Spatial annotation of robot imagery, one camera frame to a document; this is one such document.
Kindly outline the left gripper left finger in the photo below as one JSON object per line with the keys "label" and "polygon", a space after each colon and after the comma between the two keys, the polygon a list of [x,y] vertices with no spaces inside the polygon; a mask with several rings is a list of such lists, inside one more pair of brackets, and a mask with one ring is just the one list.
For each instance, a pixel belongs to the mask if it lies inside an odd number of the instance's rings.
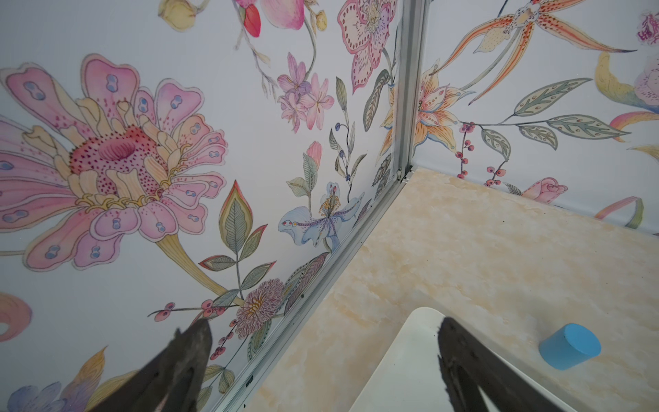
{"label": "left gripper left finger", "polygon": [[168,346],[94,411],[195,411],[213,343],[202,319],[176,331]]}

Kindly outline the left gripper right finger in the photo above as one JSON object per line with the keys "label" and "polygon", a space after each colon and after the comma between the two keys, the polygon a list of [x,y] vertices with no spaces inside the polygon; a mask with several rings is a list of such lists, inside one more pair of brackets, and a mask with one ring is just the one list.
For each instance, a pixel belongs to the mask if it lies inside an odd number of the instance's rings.
{"label": "left gripper right finger", "polygon": [[501,358],[451,317],[439,327],[439,368],[456,411],[487,411],[484,398],[499,411],[558,411]]}

